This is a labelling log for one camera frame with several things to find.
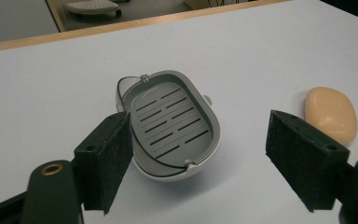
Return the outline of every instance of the soap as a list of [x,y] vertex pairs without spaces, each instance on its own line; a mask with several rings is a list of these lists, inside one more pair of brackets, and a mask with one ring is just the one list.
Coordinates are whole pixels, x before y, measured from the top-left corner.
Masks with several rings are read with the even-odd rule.
[[342,92],[316,87],[307,92],[305,120],[341,145],[356,137],[357,118],[350,99]]

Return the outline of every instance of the white table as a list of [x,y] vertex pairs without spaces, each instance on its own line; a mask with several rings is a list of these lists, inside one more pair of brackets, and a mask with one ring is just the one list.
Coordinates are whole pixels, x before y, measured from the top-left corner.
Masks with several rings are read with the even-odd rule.
[[[86,223],[338,223],[310,214],[265,155],[269,111],[303,117],[306,91],[347,94],[358,116],[358,18],[316,0],[0,51],[0,202],[38,165],[71,160],[116,112],[120,78],[172,69],[213,100],[223,132],[211,164],[176,183],[133,165],[110,213]],[[358,161],[358,136],[349,146]]]

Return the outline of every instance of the brass screw insert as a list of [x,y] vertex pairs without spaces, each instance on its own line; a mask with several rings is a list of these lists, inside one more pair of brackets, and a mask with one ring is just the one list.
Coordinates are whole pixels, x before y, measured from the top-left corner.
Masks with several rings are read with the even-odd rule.
[[42,175],[55,175],[63,169],[61,164],[51,164],[42,169]]

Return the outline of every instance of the floor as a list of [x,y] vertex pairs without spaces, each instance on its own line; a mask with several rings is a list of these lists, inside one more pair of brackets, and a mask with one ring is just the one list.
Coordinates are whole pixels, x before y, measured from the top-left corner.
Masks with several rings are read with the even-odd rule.
[[68,13],[69,29],[77,30],[191,10],[183,0],[131,0],[130,2],[118,1],[117,4],[122,11],[120,18],[116,18],[115,12],[99,16],[83,16],[81,18],[76,17],[73,13]]
[[0,42],[57,32],[45,0],[0,0]]

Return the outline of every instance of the drainage slot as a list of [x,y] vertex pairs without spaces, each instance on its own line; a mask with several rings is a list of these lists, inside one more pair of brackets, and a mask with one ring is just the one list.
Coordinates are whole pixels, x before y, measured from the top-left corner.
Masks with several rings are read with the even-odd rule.
[[153,130],[157,129],[159,126],[165,124],[166,122],[167,122],[167,120],[165,120],[164,122],[161,122],[160,124],[158,124],[158,125],[156,125],[156,126],[150,128],[150,129],[146,130],[145,133],[148,133],[148,132],[150,132],[150,131],[153,131]]
[[160,158],[160,157],[162,157],[162,156],[167,155],[168,153],[170,153],[170,152],[176,150],[177,148],[179,148],[179,146],[173,147],[173,148],[171,148],[170,150],[168,150],[168,151],[166,151],[166,152],[164,152],[164,153],[159,154],[158,156],[156,156],[156,159],[158,159],[158,158]]
[[197,122],[197,121],[199,121],[199,120],[201,120],[201,119],[196,119],[196,120],[193,120],[193,121],[189,122],[187,125],[185,125],[185,126],[179,128],[178,131],[181,131],[181,130],[185,129],[186,127],[192,125],[193,123],[195,123],[195,122]]
[[190,110],[192,110],[192,109],[194,109],[194,107],[190,107],[189,109],[183,111],[182,113],[179,113],[179,114],[173,116],[172,119],[176,119],[176,118],[178,118],[178,117],[184,115],[185,113],[187,113],[188,111],[190,111]]
[[144,106],[142,106],[142,107],[140,107],[140,108],[136,109],[136,111],[138,112],[138,111],[142,110],[143,108],[146,108],[146,107],[148,107],[148,106],[152,105],[152,104],[153,104],[153,103],[155,103],[155,102],[156,102],[156,101],[150,102],[149,104],[144,105]]
[[170,96],[170,95],[172,95],[172,94],[176,93],[176,92],[177,92],[177,91],[179,91],[179,90],[180,90],[180,88],[179,88],[179,89],[177,89],[176,91],[172,91],[172,92],[170,92],[170,93],[168,93],[168,94],[166,94],[166,95],[163,95],[163,96],[161,96],[161,98],[160,98],[160,99],[164,99],[165,97]]
[[141,122],[144,121],[144,120],[147,120],[147,119],[152,118],[153,116],[157,115],[158,113],[161,113],[161,110],[159,110],[158,112],[156,112],[156,113],[154,113],[154,114],[151,114],[151,115],[147,116],[147,117],[144,118],[144,119],[141,119]]
[[160,137],[158,140],[156,140],[156,141],[150,143],[150,146],[155,145],[157,142],[160,142],[160,141],[164,140],[165,138],[167,138],[167,137],[169,137],[169,136],[171,136],[171,135],[172,135],[172,133],[169,133],[169,134],[167,134],[167,135],[164,135],[164,136]]
[[205,134],[208,133],[208,132],[209,132],[209,130],[206,130],[206,131],[204,131],[204,132],[202,132],[202,133],[197,134],[196,136],[194,136],[194,137],[188,139],[187,141],[185,141],[185,144],[187,144],[187,143],[193,141],[194,139],[196,139],[196,138],[198,138],[198,137],[201,137],[201,136],[205,135]]
[[174,105],[177,105],[177,104],[183,102],[185,99],[187,99],[187,97],[185,97],[185,98],[183,98],[183,99],[181,99],[181,100],[179,100],[179,101],[176,101],[175,103],[173,103],[173,104],[171,104],[171,105],[167,105],[166,108],[168,109],[168,108],[170,108],[170,107],[172,107],[172,106],[174,106]]

